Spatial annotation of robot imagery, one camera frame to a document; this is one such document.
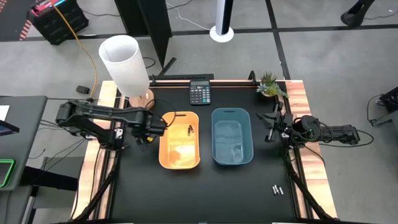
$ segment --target blue plastic bin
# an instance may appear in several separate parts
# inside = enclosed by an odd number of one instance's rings
[[[213,159],[220,165],[242,165],[253,159],[249,113],[241,108],[218,108],[211,114]]]

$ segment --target potted plant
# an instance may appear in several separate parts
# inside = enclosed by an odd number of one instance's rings
[[[263,74],[257,92],[266,97],[273,97],[276,95],[281,95],[286,98],[289,97],[287,93],[280,89],[279,85],[276,83],[276,76],[272,75],[272,72],[265,72],[265,74]]]

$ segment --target calculator keypad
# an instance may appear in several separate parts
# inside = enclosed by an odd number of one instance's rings
[[[191,104],[203,105],[210,104],[209,86],[191,86],[190,87]]]

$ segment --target green object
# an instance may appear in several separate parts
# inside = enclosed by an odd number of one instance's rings
[[[0,159],[0,187],[6,187],[15,166],[13,159]]]
[[[286,98],[289,96],[287,93],[282,91],[279,85],[276,83],[276,76],[272,75],[272,72],[265,72],[265,74],[261,77],[261,83],[258,86],[257,92],[260,92],[266,96],[276,96],[281,95]]]

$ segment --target tripod leg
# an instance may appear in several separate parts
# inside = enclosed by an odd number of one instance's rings
[[[374,0],[358,0],[351,9],[341,15],[341,21],[349,27],[360,26],[373,2]]]

